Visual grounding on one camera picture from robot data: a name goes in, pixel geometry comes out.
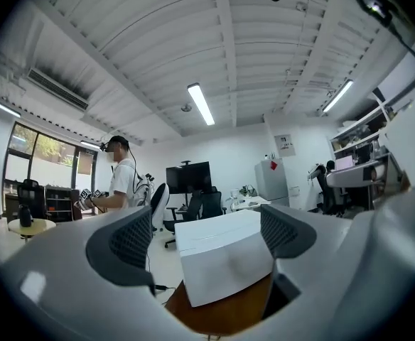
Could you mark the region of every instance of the white ceiling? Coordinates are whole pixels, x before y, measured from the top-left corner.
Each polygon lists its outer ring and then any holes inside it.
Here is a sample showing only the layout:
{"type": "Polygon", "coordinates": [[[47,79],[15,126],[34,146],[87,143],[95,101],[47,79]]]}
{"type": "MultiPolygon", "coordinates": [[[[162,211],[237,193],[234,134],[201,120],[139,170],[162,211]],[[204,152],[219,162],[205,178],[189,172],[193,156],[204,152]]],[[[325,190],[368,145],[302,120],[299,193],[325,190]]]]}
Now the white ceiling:
{"type": "Polygon", "coordinates": [[[208,130],[195,105],[180,110],[194,82],[216,128],[316,115],[328,88],[361,85],[388,39],[354,0],[23,0],[0,33],[0,97],[84,139],[115,128],[142,145],[208,130]],[[33,90],[30,67],[85,98],[86,112],[33,90]]]}

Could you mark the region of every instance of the white t-shirt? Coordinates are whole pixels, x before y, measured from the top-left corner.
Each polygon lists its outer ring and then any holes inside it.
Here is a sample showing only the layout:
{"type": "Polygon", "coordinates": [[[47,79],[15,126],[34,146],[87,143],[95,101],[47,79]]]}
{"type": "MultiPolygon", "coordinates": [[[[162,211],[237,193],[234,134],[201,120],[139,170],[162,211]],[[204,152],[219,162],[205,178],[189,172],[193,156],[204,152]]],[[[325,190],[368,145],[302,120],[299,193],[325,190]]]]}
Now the white t-shirt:
{"type": "Polygon", "coordinates": [[[137,173],[134,188],[134,176],[134,162],[130,158],[120,161],[114,169],[111,183],[109,184],[109,195],[113,196],[114,191],[125,193],[127,201],[124,202],[122,208],[147,205],[146,197],[149,190],[147,179],[137,173]]]}

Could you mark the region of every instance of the ceiling light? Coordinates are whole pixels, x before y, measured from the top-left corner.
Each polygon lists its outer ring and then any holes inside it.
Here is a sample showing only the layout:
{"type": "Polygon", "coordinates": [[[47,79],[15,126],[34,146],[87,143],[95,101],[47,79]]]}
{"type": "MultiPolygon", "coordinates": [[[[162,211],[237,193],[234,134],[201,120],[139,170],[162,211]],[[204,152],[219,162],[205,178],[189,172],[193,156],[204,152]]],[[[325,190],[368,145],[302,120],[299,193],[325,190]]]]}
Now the ceiling light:
{"type": "Polygon", "coordinates": [[[87,141],[82,140],[81,144],[86,145],[86,146],[90,146],[91,148],[94,149],[99,149],[100,150],[100,146],[96,145],[96,144],[92,144],[92,143],[88,143],[87,141]]]}
{"type": "Polygon", "coordinates": [[[209,111],[208,104],[206,103],[205,97],[201,92],[200,84],[194,83],[187,87],[187,91],[192,97],[193,101],[195,101],[198,110],[202,114],[204,120],[206,121],[207,125],[214,125],[214,119],[209,111]]]}
{"type": "Polygon", "coordinates": [[[331,110],[333,106],[337,103],[337,101],[341,99],[342,96],[348,91],[351,85],[352,80],[349,80],[347,83],[345,83],[343,88],[334,96],[334,99],[329,103],[329,105],[324,108],[323,112],[328,112],[329,110],[331,110]]]}
{"type": "Polygon", "coordinates": [[[11,137],[15,138],[16,140],[19,140],[19,141],[26,141],[25,139],[20,138],[19,136],[16,136],[16,135],[12,135],[11,137]]]}
{"type": "Polygon", "coordinates": [[[0,109],[3,109],[5,112],[8,112],[9,114],[14,115],[15,117],[21,117],[21,115],[18,112],[14,111],[12,109],[9,109],[7,106],[5,106],[3,104],[0,104],[0,109]]]}

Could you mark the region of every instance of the desk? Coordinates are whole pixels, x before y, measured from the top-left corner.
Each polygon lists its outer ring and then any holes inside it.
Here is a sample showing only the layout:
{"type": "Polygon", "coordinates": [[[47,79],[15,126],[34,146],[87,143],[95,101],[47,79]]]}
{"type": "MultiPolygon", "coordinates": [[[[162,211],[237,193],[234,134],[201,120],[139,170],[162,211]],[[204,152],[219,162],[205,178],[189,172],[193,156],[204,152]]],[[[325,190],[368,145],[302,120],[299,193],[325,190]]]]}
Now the desk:
{"type": "Polygon", "coordinates": [[[263,197],[259,197],[259,196],[254,196],[254,197],[244,197],[245,202],[242,202],[238,205],[235,205],[233,203],[233,205],[231,206],[231,210],[232,211],[239,211],[239,210],[253,210],[254,208],[258,208],[259,206],[266,204],[266,203],[271,203],[268,200],[265,200],[263,197]],[[250,205],[250,202],[257,202],[256,205],[250,205]]]}
{"type": "Polygon", "coordinates": [[[48,229],[56,227],[56,224],[53,221],[45,219],[33,219],[32,225],[30,227],[22,227],[20,225],[20,220],[13,220],[9,222],[9,230],[24,236],[24,242],[28,242],[30,236],[34,236],[44,232],[48,229]]]}
{"type": "Polygon", "coordinates": [[[220,301],[192,308],[184,283],[165,308],[191,330],[204,335],[229,336],[256,325],[262,318],[270,276],[220,301]]]}
{"type": "Polygon", "coordinates": [[[242,291],[272,270],[260,233],[261,214],[232,212],[175,224],[184,284],[193,307],[242,291]]]}

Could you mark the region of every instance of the floor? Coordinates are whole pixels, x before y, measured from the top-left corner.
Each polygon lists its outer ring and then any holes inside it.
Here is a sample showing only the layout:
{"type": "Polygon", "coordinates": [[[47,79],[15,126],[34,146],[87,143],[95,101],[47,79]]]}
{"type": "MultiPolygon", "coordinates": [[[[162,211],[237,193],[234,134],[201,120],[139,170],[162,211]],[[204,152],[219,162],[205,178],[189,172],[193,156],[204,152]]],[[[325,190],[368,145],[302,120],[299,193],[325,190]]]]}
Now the floor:
{"type": "MultiPolygon", "coordinates": [[[[162,232],[157,231],[149,245],[148,255],[155,284],[176,288],[183,278],[176,243],[169,244],[167,249],[164,246],[166,241],[173,238],[174,236],[165,229],[162,232]]],[[[22,246],[24,246],[24,240],[18,234],[8,230],[5,217],[0,219],[0,263],[7,260],[22,246]]],[[[149,261],[146,264],[146,268],[149,270],[149,261]]],[[[173,292],[173,289],[157,291],[156,298],[158,301],[165,303],[173,292]]],[[[207,335],[200,335],[201,340],[207,338],[207,335]]]]}

